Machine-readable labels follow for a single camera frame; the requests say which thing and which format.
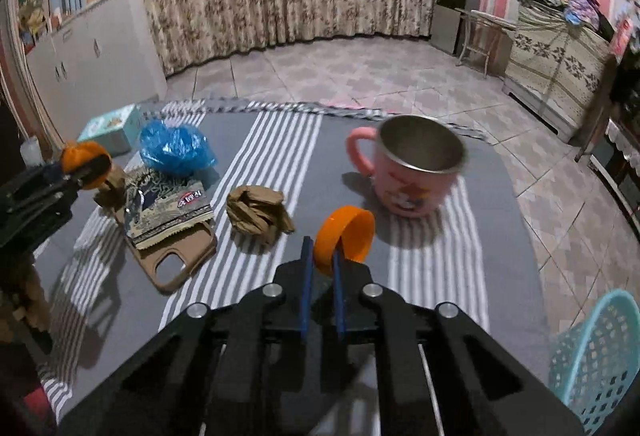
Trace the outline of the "printed snack packet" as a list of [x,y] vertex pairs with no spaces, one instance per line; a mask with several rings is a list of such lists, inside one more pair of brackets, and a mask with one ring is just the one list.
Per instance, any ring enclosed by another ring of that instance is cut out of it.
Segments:
[[208,225],[213,210],[200,179],[168,176],[149,167],[126,174],[124,229],[138,251],[199,223]]

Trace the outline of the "orange plastic lid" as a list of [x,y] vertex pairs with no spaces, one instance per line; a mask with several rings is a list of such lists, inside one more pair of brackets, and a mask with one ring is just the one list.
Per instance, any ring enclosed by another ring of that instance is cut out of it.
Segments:
[[337,208],[322,223],[314,240],[314,266],[323,274],[333,272],[332,257],[339,246],[347,260],[364,263],[375,236],[374,214],[352,205]]

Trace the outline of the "teal tissue box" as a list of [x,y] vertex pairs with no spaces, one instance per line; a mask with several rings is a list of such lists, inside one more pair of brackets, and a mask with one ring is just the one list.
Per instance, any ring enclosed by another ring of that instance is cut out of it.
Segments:
[[90,119],[81,131],[78,142],[99,143],[111,156],[131,151],[143,126],[138,104],[130,104]]

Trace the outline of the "brown phone case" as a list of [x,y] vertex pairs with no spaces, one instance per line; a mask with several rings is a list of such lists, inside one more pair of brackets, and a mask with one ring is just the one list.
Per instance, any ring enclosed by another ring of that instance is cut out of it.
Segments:
[[[123,208],[110,215],[124,234],[132,258],[162,294],[175,293],[216,252],[213,212],[207,207],[178,211],[171,205],[144,211],[138,221],[130,222]],[[175,257],[180,267],[173,277],[160,278],[158,269],[169,257]]]

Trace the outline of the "teal plastic basket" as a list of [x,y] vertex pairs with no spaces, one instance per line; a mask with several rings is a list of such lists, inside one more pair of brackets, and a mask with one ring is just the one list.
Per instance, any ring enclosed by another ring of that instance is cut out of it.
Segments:
[[639,307],[623,289],[602,296],[587,315],[553,336],[548,387],[593,435],[639,371]]

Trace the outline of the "blue plastic bag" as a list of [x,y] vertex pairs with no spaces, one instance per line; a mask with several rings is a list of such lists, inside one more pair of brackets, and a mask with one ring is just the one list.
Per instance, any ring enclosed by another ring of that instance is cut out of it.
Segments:
[[217,164],[206,136],[186,124],[167,126],[153,119],[140,133],[140,156],[146,167],[171,177],[186,178]]

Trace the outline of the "white cabinet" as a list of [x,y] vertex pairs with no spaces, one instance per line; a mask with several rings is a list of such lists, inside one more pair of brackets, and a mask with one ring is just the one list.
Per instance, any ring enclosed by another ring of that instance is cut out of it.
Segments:
[[143,0],[94,0],[40,39],[26,61],[64,142],[93,117],[167,91]]

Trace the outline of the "grey striped tablecloth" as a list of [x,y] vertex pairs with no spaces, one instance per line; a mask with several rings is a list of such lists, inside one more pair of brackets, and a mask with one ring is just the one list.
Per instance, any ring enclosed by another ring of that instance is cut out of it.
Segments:
[[37,373],[55,419],[180,318],[259,291],[294,301],[286,364],[306,364],[320,350],[314,301],[332,335],[349,329],[337,258],[408,304],[455,304],[547,376],[535,253],[506,166],[476,131],[265,102],[202,103],[182,120],[154,113],[36,260],[52,340]]

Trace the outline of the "pink mug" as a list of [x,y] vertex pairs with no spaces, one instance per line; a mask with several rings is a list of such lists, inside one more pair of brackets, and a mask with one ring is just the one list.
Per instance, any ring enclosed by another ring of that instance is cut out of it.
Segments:
[[378,127],[356,128],[345,148],[358,173],[373,181],[382,205],[407,218],[434,213],[468,157],[457,133],[418,115],[396,115]]

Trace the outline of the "low tv bench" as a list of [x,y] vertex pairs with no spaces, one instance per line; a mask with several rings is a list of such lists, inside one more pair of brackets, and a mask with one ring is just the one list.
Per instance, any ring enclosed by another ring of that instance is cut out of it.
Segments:
[[639,237],[639,130],[602,114],[574,161],[578,163],[584,157],[620,205],[634,235]]

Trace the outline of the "covered storage cabinet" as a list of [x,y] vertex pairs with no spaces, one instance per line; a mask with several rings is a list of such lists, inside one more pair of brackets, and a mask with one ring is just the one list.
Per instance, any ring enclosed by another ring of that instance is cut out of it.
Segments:
[[568,143],[594,112],[606,61],[608,42],[568,22],[561,0],[518,0],[502,90]]

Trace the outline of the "small folding table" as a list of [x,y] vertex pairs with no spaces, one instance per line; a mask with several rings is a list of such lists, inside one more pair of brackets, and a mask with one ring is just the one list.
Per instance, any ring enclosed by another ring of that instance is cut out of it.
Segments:
[[462,66],[471,55],[477,55],[484,60],[483,75],[487,77],[491,57],[497,51],[501,37],[516,31],[516,21],[477,9],[458,9],[458,12],[463,26],[463,41],[456,65]]

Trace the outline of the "water dispenser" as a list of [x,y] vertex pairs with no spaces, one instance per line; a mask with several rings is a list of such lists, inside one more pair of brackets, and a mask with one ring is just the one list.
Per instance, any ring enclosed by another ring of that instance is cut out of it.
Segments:
[[440,51],[457,55],[461,51],[463,12],[480,7],[480,0],[435,0],[431,25],[431,43]]

